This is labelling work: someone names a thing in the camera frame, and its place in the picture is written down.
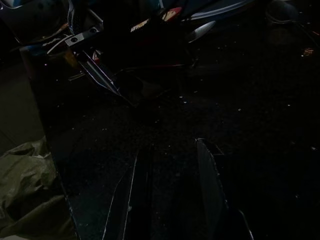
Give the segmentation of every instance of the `wire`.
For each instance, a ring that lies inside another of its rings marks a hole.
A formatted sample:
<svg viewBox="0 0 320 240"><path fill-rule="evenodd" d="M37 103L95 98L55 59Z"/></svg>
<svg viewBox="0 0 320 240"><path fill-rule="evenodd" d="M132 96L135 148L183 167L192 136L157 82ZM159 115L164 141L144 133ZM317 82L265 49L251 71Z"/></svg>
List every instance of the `wire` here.
<svg viewBox="0 0 320 240"><path fill-rule="evenodd" d="M49 55L56 47L58 47L61 43L63 43L65 40L71 38L72 35L68 35L65 38L61 39L60 41L57 42L56 45L54 45L49 51L46 52L47 55Z"/></svg>

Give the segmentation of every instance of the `cable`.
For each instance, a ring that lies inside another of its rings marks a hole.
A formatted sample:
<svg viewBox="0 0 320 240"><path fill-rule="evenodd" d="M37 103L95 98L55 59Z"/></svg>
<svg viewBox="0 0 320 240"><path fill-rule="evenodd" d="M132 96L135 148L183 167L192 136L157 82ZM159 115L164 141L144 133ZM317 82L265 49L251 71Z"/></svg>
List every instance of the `cable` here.
<svg viewBox="0 0 320 240"><path fill-rule="evenodd" d="M57 46L59 46L61 43L63 43L65 40L71 38L72 35L68 35L65 38L61 39L60 41L58 41L58 43L56 45L54 45L49 51L46 52L47 55L49 55Z"/></svg>

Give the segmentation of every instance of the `mounting hole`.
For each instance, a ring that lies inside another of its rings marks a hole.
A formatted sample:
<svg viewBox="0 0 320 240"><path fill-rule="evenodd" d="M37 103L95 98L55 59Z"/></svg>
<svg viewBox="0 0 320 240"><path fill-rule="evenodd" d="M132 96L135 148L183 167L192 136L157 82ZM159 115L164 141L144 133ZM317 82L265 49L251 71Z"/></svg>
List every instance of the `mounting hole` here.
<svg viewBox="0 0 320 240"><path fill-rule="evenodd" d="M73 37L73 38L71 38L71 40L70 40L71 42L73 42L73 43L75 43L76 41L78 41L78 38L76 38L76 37Z"/></svg>
<svg viewBox="0 0 320 240"><path fill-rule="evenodd" d="M90 29L90 33L95 34L96 32L97 32L97 29L95 29L95 28Z"/></svg>

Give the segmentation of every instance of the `green plastic bag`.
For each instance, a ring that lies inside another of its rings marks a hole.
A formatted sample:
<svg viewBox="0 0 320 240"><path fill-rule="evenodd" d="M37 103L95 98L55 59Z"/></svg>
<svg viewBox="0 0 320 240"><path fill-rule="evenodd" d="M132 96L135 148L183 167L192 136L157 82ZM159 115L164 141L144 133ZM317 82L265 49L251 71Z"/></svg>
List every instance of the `green plastic bag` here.
<svg viewBox="0 0 320 240"><path fill-rule="evenodd" d="M0 157L0 239L75 240L45 138Z"/></svg>

